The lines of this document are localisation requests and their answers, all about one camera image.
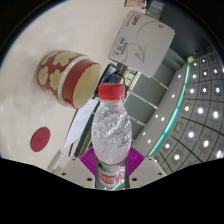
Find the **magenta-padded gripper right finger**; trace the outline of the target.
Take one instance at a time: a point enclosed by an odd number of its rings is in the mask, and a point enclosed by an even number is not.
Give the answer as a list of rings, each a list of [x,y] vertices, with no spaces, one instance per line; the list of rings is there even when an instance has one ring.
[[[153,157],[145,157],[131,148],[126,159],[128,187],[140,188],[166,176]]]

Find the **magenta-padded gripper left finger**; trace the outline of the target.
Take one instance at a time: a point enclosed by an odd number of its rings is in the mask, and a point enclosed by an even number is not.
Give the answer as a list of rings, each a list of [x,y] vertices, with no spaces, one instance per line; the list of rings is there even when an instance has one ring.
[[[72,157],[58,176],[84,188],[95,188],[97,176],[97,158],[93,148],[89,148],[79,157]]]

